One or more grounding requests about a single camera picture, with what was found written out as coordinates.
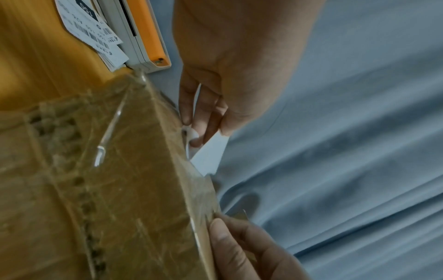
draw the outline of brown cardboard box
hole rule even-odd
[[[216,278],[211,180],[144,81],[0,115],[0,279]]]

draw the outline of blue-gray cloth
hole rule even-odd
[[[151,78],[177,101],[173,0],[151,3],[173,62]],[[329,0],[213,179],[315,280],[442,280],[443,0]]]

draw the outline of orange and gray device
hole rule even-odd
[[[98,0],[108,25],[123,41],[126,65],[150,73],[171,67],[171,61],[149,0]]]

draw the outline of wood grain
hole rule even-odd
[[[96,87],[116,75],[64,28],[54,0],[0,1],[0,110]]]

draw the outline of barcode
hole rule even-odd
[[[92,35],[91,33],[89,33],[85,28],[81,27],[80,25],[78,25],[75,21],[74,21],[74,25],[75,27],[82,31],[83,33],[85,33],[86,35],[88,35],[89,37],[91,37],[94,41],[96,41],[97,43],[99,43],[100,45],[104,46],[105,48],[109,49],[109,46],[107,45],[107,43],[103,42],[102,40],[98,39],[97,37],[95,37],[94,35]]]

